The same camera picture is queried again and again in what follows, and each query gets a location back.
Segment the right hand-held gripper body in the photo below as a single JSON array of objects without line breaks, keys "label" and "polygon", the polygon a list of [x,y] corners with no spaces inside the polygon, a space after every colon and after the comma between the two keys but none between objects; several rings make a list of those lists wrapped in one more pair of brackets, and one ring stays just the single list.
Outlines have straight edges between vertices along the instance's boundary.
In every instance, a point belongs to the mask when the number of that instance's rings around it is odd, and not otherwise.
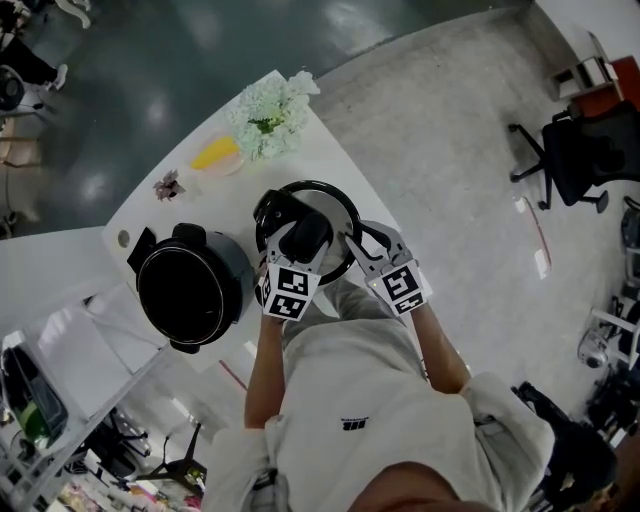
[{"label": "right hand-held gripper body", "polygon": [[362,266],[365,283],[396,316],[425,304],[433,290],[412,256],[395,260],[379,256]]}]

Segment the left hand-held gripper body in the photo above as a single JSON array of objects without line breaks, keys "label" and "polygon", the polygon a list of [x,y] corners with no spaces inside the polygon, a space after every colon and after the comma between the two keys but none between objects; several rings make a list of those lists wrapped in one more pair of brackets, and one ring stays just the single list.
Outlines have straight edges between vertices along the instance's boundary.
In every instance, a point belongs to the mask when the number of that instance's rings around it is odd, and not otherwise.
[{"label": "left hand-held gripper body", "polygon": [[284,256],[265,252],[255,283],[262,313],[279,320],[300,321],[320,285],[317,272],[304,269]]}]

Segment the cooker lid with black handle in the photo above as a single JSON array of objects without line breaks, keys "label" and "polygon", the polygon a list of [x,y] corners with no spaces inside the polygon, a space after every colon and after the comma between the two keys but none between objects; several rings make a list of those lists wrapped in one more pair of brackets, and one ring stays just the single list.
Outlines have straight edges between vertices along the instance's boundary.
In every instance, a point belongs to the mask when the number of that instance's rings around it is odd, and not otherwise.
[{"label": "cooker lid with black handle", "polygon": [[337,187],[317,180],[301,180],[268,190],[253,211],[255,241],[259,252],[267,250],[268,239],[282,226],[301,222],[316,212],[325,217],[319,225],[330,242],[319,269],[320,284],[329,285],[355,263],[345,237],[362,240],[359,212],[351,199]]}]

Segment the black pressure cooker pot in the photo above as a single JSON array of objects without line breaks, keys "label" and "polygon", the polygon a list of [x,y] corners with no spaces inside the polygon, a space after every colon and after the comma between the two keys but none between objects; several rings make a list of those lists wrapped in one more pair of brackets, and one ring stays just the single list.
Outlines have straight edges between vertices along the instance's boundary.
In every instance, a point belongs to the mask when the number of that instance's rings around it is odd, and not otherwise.
[{"label": "black pressure cooker pot", "polygon": [[172,348],[193,355],[238,323],[253,293],[254,269],[231,237],[192,223],[159,240],[135,287],[150,323]]}]

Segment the person's right forearm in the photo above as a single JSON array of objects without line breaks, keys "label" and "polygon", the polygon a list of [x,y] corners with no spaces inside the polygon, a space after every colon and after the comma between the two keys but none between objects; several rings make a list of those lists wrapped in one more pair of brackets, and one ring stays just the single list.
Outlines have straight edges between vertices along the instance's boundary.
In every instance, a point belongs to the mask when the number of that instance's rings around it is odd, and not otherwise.
[{"label": "person's right forearm", "polygon": [[411,318],[431,386],[444,394],[459,394],[471,375],[433,309],[424,303],[411,311]]}]

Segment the person's left forearm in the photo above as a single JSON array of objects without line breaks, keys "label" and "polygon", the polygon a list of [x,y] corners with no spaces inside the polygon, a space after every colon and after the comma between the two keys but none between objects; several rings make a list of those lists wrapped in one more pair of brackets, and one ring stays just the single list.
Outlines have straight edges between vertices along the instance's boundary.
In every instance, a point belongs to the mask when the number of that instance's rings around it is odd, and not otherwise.
[{"label": "person's left forearm", "polygon": [[247,387],[244,426],[263,429],[272,417],[279,414],[284,394],[282,323],[275,317],[263,315]]}]

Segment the yellow corn cob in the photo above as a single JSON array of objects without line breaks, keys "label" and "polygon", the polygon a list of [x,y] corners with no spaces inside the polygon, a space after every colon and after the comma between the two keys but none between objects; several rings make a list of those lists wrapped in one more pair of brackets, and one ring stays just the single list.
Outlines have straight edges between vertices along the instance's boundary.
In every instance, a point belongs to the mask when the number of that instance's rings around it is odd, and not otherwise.
[{"label": "yellow corn cob", "polygon": [[195,170],[205,170],[221,160],[239,154],[239,147],[231,136],[218,137],[204,146],[191,160],[190,166]]}]

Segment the small pink potted plant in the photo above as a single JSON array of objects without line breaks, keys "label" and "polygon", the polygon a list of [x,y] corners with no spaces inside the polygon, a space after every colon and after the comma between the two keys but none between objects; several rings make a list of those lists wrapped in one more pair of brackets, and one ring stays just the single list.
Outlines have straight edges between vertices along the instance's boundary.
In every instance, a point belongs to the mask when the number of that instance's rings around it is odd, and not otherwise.
[{"label": "small pink potted plant", "polygon": [[186,192],[186,189],[178,182],[178,176],[177,170],[171,170],[153,185],[155,196],[159,201],[171,201]]}]

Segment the person's white shirt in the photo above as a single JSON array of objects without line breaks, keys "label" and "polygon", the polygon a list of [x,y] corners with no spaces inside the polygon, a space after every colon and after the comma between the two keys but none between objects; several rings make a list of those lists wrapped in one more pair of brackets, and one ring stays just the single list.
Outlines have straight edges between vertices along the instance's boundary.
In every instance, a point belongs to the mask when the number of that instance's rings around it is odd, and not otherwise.
[{"label": "person's white shirt", "polygon": [[395,320],[305,329],[284,351],[280,411],[218,431],[203,512],[347,512],[384,469],[435,470],[462,499],[522,512],[554,445],[551,427],[496,376],[456,394],[426,381]]}]

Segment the black folding stand with tray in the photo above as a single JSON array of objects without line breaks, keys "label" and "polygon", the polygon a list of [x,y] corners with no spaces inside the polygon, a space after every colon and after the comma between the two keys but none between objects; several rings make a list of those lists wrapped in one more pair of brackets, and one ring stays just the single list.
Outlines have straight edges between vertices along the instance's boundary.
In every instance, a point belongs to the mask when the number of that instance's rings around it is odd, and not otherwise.
[{"label": "black folding stand with tray", "polygon": [[169,441],[169,437],[166,437],[163,444],[163,456],[161,463],[150,473],[137,476],[135,481],[171,481],[178,484],[189,495],[202,498],[204,495],[204,484],[206,483],[207,469],[194,458],[201,427],[201,423],[196,424],[196,428],[191,437],[186,454],[181,459],[174,461],[168,461],[166,459],[166,448]]}]

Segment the black mesh office chair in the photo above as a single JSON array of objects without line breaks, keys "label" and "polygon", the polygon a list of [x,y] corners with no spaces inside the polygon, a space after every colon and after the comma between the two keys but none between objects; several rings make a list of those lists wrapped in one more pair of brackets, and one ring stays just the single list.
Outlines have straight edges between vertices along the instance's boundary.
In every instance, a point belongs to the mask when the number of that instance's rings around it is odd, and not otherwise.
[{"label": "black mesh office chair", "polygon": [[556,189],[566,206],[592,204],[603,213],[609,195],[604,191],[590,196],[591,188],[612,181],[640,183],[640,110],[629,100],[593,117],[574,117],[565,109],[543,127],[542,143],[519,123],[509,124],[508,130],[521,134],[539,157],[537,164],[512,174],[510,181],[518,183],[542,171],[545,197],[538,202],[542,211],[551,208]]}]

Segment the white metal shelf rack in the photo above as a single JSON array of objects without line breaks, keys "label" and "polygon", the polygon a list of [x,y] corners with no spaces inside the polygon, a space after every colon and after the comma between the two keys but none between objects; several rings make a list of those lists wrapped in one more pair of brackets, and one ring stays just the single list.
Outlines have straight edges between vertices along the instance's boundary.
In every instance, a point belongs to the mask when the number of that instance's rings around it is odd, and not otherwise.
[{"label": "white metal shelf rack", "polygon": [[33,359],[68,412],[61,435],[11,491],[14,512],[35,511],[55,474],[139,383],[150,390],[133,410],[154,428],[177,433],[201,423],[210,439],[226,424],[213,408],[214,374],[197,372],[196,356],[151,334],[131,291],[126,286],[117,291],[121,296],[112,301],[113,311],[97,315],[80,302],[67,303],[4,339]]}]

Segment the red and white cabinet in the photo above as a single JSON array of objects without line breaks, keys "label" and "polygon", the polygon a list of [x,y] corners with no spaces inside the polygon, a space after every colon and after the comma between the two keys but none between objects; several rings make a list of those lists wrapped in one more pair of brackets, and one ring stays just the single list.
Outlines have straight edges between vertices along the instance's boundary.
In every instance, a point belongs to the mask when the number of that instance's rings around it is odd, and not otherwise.
[{"label": "red and white cabinet", "polygon": [[578,113],[593,117],[622,102],[640,111],[640,66],[633,56],[611,60],[599,39],[588,32],[594,55],[550,77],[552,96],[567,100]]}]

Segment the black appliance with green window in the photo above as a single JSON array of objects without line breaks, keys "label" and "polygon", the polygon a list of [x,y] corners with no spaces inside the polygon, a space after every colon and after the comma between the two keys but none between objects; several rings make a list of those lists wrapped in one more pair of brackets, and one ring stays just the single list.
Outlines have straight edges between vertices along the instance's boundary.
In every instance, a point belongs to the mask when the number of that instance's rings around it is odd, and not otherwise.
[{"label": "black appliance with green window", "polygon": [[21,347],[2,352],[0,382],[3,399],[25,437],[38,449],[51,447],[62,435],[67,408],[44,374]]}]

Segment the white ornate table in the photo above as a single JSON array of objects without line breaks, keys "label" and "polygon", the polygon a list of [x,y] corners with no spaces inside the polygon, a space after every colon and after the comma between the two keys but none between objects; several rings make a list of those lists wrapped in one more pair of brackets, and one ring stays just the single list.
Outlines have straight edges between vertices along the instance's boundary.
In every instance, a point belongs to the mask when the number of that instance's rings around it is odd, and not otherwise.
[{"label": "white ornate table", "polygon": [[88,16],[88,13],[91,11],[90,0],[54,0],[54,3],[63,12],[77,18],[81,22],[84,30],[91,27],[92,22]]}]

